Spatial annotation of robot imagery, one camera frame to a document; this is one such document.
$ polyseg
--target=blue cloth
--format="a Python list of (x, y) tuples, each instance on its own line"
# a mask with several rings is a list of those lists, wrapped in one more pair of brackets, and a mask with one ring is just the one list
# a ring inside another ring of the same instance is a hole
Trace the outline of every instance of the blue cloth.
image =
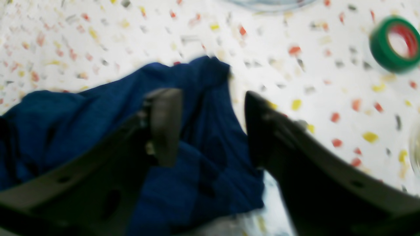
[(263, 174), (251, 165), (247, 136), (232, 110), (228, 72), (216, 58), (202, 57), (174, 67), (152, 63), (78, 94), (28, 94), (0, 118), (0, 188), (86, 152), (141, 109), (146, 93), (175, 87), (184, 95), (177, 162), (151, 168), (127, 234), (170, 235), (261, 208)]

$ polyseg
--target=tape roll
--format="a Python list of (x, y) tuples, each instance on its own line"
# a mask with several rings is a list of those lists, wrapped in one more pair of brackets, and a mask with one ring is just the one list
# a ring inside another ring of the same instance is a hole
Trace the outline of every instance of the tape roll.
[(370, 51), (375, 60), (391, 72), (404, 72), (420, 61), (420, 34), (399, 17), (383, 20), (370, 35)]

